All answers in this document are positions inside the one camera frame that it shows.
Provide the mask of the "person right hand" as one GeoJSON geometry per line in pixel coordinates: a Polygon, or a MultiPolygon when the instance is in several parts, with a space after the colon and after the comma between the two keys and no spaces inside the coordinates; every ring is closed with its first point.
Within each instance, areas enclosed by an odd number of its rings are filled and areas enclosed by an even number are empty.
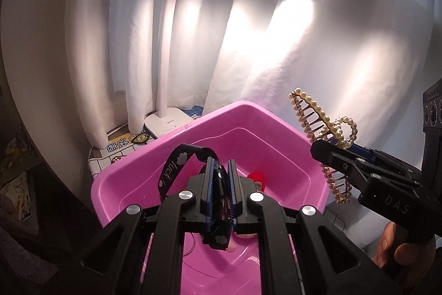
{"type": "Polygon", "coordinates": [[[381,235],[374,258],[380,268],[390,260],[403,266],[410,266],[413,270],[426,272],[434,263],[436,253],[435,236],[425,245],[399,240],[400,227],[389,222],[381,235]]]}

